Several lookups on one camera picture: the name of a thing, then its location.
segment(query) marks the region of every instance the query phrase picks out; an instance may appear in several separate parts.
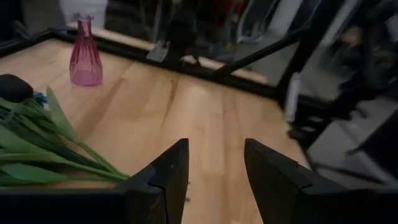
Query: wooden table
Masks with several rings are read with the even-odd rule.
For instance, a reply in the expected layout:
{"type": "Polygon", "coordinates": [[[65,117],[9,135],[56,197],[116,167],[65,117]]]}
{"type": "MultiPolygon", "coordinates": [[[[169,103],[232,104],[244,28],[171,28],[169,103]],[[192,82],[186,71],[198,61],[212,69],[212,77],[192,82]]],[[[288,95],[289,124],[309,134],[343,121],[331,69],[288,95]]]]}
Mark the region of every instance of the wooden table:
{"type": "Polygon", "coordinates": [[[50,85],[80,135],[127,174],[189,138],[190,202],[183,223],[262,223],[244,166],[245,138],[307,166],[275,101],[105,53],[104,83],[76,86],[68,71],[72,47],[47,40],[0,59],[0,73],[18,75],[37,91],[50,85]]]}

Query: blue object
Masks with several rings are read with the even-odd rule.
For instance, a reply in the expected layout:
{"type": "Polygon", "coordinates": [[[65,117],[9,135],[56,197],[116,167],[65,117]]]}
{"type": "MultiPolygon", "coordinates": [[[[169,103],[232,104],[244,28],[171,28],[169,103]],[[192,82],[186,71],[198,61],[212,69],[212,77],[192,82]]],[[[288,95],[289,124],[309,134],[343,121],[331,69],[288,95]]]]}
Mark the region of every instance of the blue object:
{"type": "Polygon", "coordinates": [[[33,99],[40,105],[44,106],[45,103],[47,103],[47,97],[40,92],[35,92],[33,95],[33,99]]]}

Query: bundle of tulips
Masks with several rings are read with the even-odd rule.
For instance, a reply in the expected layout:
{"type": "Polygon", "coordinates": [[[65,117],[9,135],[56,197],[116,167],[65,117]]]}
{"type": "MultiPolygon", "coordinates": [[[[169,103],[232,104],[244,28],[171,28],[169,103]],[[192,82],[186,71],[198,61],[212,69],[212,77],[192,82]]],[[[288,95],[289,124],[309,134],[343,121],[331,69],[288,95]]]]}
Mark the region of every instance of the bundle of tulips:
{"type": "Polygon", "coordinates": [[[65,180],[121,182],[128,178],[101,157],[73,130],[54,92],[47,99],[14,75],[0,75],[0,187],[48,184],[65,180]],[[70,149],[81,147],[91,158],[70,149]],[[59,172],[63,167],[94,177],[59,172]]]}

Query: pink glass vase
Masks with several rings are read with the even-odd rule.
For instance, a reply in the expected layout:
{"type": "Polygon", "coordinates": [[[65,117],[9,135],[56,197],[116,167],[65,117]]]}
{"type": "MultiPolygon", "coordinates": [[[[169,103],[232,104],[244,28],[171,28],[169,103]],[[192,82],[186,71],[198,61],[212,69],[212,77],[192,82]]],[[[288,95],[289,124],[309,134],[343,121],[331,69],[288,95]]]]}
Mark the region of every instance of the pink glass vase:
{"type": "Polygon", "coordinates": [[[76,85],[95,86],[103,81],[103,69],[91,33],[90,16],[78,20],[78,35],[70,57],[70,80],[76,85]]]}

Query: black object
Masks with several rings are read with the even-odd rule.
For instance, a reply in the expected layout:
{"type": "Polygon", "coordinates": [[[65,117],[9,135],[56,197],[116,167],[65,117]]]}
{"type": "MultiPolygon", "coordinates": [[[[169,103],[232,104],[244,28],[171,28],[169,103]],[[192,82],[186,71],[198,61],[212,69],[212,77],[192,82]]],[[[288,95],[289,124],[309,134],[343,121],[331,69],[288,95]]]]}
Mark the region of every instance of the black object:
{"type": "Polygon", "coordinates": [[[182,220],[188,139],[114,189],[2,190],[0,223],[155,223],[182,220]]]}
{"type": "Polygon", "coordinates": [[[347,190],[253,139],[244,160],[266,224],[397,222],[397,190],[347,190]]]}
{"type": "Polygon", "coordinates": [[[0,42],[11,40],[18,36],[14,32],[14,21],[24,23],[21,0],[0,1],[0,42]]]}
{"type": "Polygon", "coordinates": [[[27,82],[15,75],[0,75],[0,98],[20,103],[31,97],[33,97],[33,88],[27,82]]]}

